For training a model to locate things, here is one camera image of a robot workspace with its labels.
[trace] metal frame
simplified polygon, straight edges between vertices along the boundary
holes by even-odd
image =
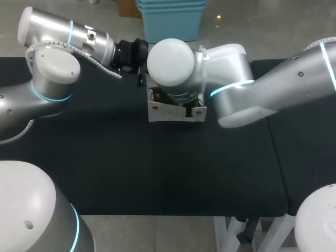
[[[295,219],[295,216],[288,214],[275,218],[265,236],[259,221],[252,241],[253,252],[299,252],[298,248],[281,247],[294,228]],[[245,229],[246,223],[231,217],[226,228],[225,217],[214,217],[214,226],[217,252],[237,252],[240,246],[237,234]]]
[[[237,234],[245,229],[246,223],[239,222],[231,217],[228,229],[226,229],[225,217],[214,217],[217,252],[237,252],[240,242]]]
[[[295,216],[288,214],[275,218],[257,252],[298,252],[297,248],[281,248],[295,226],[295,219]]]

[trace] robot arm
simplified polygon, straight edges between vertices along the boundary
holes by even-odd
[[[32,7],[27,7],[21,16],[17,38],[26,47],[42,41],[67,43],[105,67],[139,69],[148,56],[145,40],[115,43],[108,33]]]
[[[212,92],[225,128],[250,124],[282,109],[335,93],[336,43],[320,44],[287,59],[260,79]]]
[[[35,118],[58,114],[71,96],[80,74],[80,65],[71,52],[78,53],[106,73],[120,79],[118,73],[106,67],[130,67],[141,76],[139,69],[148,56],[148,43],[115,43],[108,34],[72,20],[27,7],[20,19],[18,41],[29,47],[27,63],[33,79],[17,86],[0,88],[0,133],[14,125],[29,121],[19,135],[3,140],[14,141],[29,130]]]
[[[333,39],[313,43],[315,47],[287,59],[256,81],[244,48],[237,44],[191,50],[182,41],[163,40],[150,52],[148,70],[177,104],[195,99],[206,85],[218,123],[236,128],[335,93],[336,43],[324,43],[328,41]]]
[[[44,48],[35,51],[32,71],[31,81],[0,89],[1,133],[29,120],[58,114],[71,96],[80,65],[66,51]]]

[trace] black tabletop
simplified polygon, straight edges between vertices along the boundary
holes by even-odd
[[[39,166],[81,214],[281,216],[288,209],[267,120],[223,129],[148,122],[144,88],[82,62],[63,113],[36,120],[0,160]],[[23,58],[0,58],[0,86],[30,79]]]

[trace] cable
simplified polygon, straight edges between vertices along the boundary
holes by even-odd
[[[316,46],[319,46],[321,43],[328,43],[328,42],[335,42],[336,41],[336,37],[330,37],[330,38],[323,38],[323,39],[319,39],[313,43],[311,43],[306,49],[309,50],[311,48],[314,48]]]
[[[78,49],[77,47],[74,47],[74,46],[69,45],[67,43],[54,42],[54,41],[43,41],[43,42],[34,44],[34,45],[32,45],[32,46],[30,46],[28,48],[28,50],[26,51],[26,60],[27,60],[27,63],[28,63],[28,66],[29,66],[29,70],[30,70],[31,73],[33,73],[33,52],[35,50],[37,50],[39,47],[44,47],[45,48],[46,46],[55,46],[55,47],[71,50],[71,52],[74,51],[75,53],[77,53],[77,54],[83,56],[84,58],[86,58],[91,63],[95,64],[98,68],[100,68],[102,71],[104,71],[108,75],[111,75],[111,76],[113,76],[113,77],[115,77],[117,79],[121,79],[122,78],[122,76],[120,74],[107,69],[101,63],[99,63],[95,59],[91,58],[84,51]]]
[[[0,141],[0,145],[10,143],[10,142],[14,142],[15,140],[18,140],[19,138],[23,137],[29,131],[29,129],[33,126],[34,121],[35,121],[34,119],[30,120],[28,125],[26,126],[26,128],[20,134],[14,136],[12,138]]]

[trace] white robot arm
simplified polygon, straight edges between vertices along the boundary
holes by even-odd
[[[0,161],[0,251],[95,252],[93,236],[38,167]]]
[[[12,138],[0,138],[0,144],[20,138],[35,118],[61,112],[80,74],[79,62],[70,53],[82,55],[117,79],[121,75],[107,66],[117,70],[127,66],[140,76],[139,69],[148,55],[148,43],[144,40],[115,43],[108,33],[32,7],[22,14],[18,41],[29,47],[26,59],[33,79],[0,88],[0,133],[6,135],[14,125],[28,121],[29,124]]]
[[[334,94],[336,43],[332,41],[314,43],[254,81],[241,45],[191,50],[182,41],[167,39],[149,53],[148,71],[177,104],[190,102],[207,86],[219,124],[236,128]]]
[[[295,239],[301,252],[332,252],[336,248],[336,184],[312,193],[301,204]]]

